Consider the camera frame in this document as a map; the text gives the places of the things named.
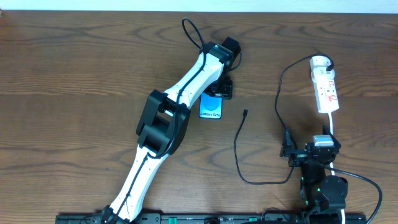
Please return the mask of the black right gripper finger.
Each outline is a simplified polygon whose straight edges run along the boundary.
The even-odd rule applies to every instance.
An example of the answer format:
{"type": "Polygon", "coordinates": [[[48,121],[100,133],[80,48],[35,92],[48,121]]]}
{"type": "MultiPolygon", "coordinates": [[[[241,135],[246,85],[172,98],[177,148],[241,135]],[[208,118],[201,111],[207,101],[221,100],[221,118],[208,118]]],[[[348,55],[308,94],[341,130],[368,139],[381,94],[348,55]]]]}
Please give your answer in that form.
{"type": "Polygon", "coordinates": [[[282,146],[280,150],[280,157],[289,157],[296,150],[296,143],[293,140],[290,130],[288,128],[284,129],[284,138],[282,141],[282,146]]]}
{"type": "Polygon", "coordinates": [[[322,127],[322,133],[323,135],[329,135],[332,136],[333,134],[330,131],[330,128],[327,125],[323,125],[322,127]]]}

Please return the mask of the blue screen Galaxy smartphone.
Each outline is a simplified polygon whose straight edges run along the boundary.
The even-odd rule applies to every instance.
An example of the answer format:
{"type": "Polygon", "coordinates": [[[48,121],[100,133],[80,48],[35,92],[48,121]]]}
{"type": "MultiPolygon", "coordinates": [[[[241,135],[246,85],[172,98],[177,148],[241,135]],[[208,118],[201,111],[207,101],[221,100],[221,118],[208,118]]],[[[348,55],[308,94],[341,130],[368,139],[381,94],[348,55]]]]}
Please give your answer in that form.
{"type": "Polygon", "coordinates": [[[199,117],[201,119],[221,119],[223,99],[202,93],[199,117]]]}

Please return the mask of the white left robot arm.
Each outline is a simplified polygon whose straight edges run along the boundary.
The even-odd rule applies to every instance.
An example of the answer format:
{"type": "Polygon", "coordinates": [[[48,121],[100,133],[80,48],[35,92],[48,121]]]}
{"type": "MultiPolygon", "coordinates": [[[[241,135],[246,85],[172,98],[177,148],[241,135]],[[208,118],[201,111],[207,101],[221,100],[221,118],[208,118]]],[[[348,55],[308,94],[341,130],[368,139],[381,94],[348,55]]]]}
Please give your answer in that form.
{"type": "Polygon", "coordinates": [[[136,129],[134,163],[118,196],[101,212],[102,223],[131,223],[138,217],[157,170],[185,137],[196,100],[202,93],[231,99],[233,82],[227,74],[240,51],[239,42],[231,37],[222,44],[208,42],[180,81],[148,96],[136,129]]]}

